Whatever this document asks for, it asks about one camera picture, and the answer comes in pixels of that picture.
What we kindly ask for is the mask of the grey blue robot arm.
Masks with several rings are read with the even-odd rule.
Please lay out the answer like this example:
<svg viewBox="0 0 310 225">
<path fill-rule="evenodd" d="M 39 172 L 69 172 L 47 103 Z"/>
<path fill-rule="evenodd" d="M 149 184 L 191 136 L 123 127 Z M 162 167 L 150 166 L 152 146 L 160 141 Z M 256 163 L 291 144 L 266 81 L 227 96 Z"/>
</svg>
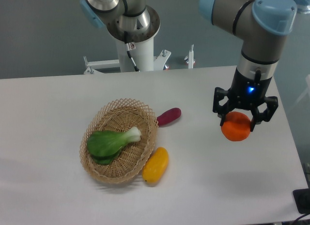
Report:
<svg viewBox="0 0 310 225">
<path fill-rule="evenodd" d="M 157 12 L 146 0 L 80 0 L 94 27 L 106 27 L 114 38 L 122 72 L 163 70 L 154 56 L 160 28 Z M 278 108 L 267 89 L 291 33 L 297 6 L 293 0 L 199 0 L 200 14 L 243 41 L 240 60 L 228 90 L 215 88 L 213 112 L 222 122 L 234 109 L 252 114 L 251 127 L 268 122 Z"/>
</svg>

